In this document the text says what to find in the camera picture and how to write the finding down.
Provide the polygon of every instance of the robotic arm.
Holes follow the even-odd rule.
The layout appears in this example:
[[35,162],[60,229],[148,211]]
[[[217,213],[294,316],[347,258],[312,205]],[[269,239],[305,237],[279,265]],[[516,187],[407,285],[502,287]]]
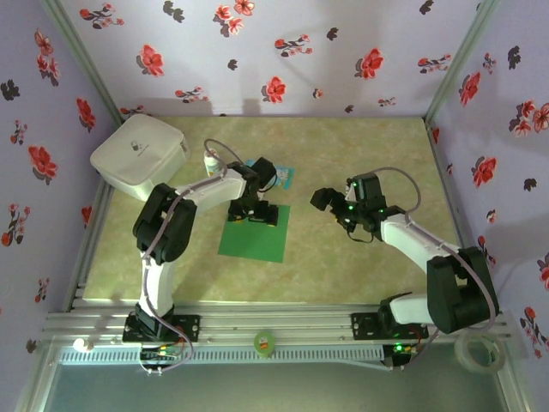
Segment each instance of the robotic arm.
[[[482,252],[476,247],[460,249],[447,244],[418,226],[403,209],[388,207],[376,174],[348,179],[346,195],[331,188],[320,189],[311,204],[320,210],[330,206],[349,237],[357,226],[362,226],[372,239],[402,251],[426,273],[426,294],[400,294],[382,300],[378,315],[388,334],[402,324],[435,324],[443,333],[451,333],[490,317],[490,306],[480,285],[456,256],[476,273],[498,313],[498,300]],[[458,286],[457,278],[466,284]]]
[[141,296],[135,315],[130,315],[126,321],[125,342],[131,342],[133,338],[152,342],[177,341],[174,333],[157,317],[177,325],[173,314],[173,265],[189,244],[195,218],[220,203],[231,202],[229,221],[248,218],[275,226],[278,208],[261,200],[258,194],[275,175],[273,164],[260,158],[251,167],[231,163],[227,165],[225,176],[214,176],[193,185],[176,189],[166,184],[154,187],[133,228],[142,257],[153,244],[173,201],[187,193],[173,210],[164,233],[150,252],[150,261],[142,260]]

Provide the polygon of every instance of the lavender wall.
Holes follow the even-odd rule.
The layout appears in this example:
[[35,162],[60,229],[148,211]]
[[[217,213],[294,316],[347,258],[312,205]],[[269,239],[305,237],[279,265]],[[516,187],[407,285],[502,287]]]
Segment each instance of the lavender wall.
[[522,331],[536,410],[549,403],[548,15],[546,0],[501,3],[434,130],[467,241]]
[[114,124],[36,0],[3,3],[0,47],[0,410],[11,411],[45,315],[62,309],[99,183],[89,155]]
[[61,3],[122,113],[347,117],[423,115],[480,0]]

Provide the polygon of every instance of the green square pad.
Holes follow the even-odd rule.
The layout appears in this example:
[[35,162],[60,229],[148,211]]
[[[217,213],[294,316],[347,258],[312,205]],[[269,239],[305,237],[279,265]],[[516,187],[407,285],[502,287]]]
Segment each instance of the green square pad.
[[290,206],[277,206],[276,227],[248,220],[226,221],[218,253],[281,264],[284,260]]

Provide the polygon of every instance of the white container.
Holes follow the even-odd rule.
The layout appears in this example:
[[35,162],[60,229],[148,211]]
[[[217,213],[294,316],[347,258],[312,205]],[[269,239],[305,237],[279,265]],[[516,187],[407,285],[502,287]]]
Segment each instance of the white container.
[[[217,154],[217,150],[214,148],[211,148],[209,152],[212,152],[217,157],[220,157]],[[204,150],[204,166],[206,167],[206,173],[208,176],[214,176],[215,174],[223,172],[223,166],[209,152]]]
[[92,153],[90,161],[107,183],[145,201],[157,184],[173,177],[189,154],[180,130],[136,114]]

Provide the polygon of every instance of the yellow-green floor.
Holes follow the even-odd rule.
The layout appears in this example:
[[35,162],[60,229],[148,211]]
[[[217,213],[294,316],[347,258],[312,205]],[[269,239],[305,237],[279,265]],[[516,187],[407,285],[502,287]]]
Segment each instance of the yellow-green floor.
[[[293,167],[288,190],[266,199],[290,206],[282,264],[217,253],[228,204],[197,217],[189,247],[178,260],[174,300],[237,302],[378,303],[406,291],[425,290],[425,275],[399,251],[378,241],[352,242],[328,212],[309,201],[316,189],[344,191],[346,178],[381,166],[407,170],[422,190],[413,218],[455,242],[443,187],[420,118],[163,118],[183,131],[190,160],[169,182],[184,185],[206,177],[202,141],[213,138],[243,159],[264,156]],[[220,153],[230,160],[223,150]],[[413,206],[412,185],[397,173],[380,173],[388,204]],[[131,234],[143,203],[115,191],[84,298],[136,300],[141,261]]]

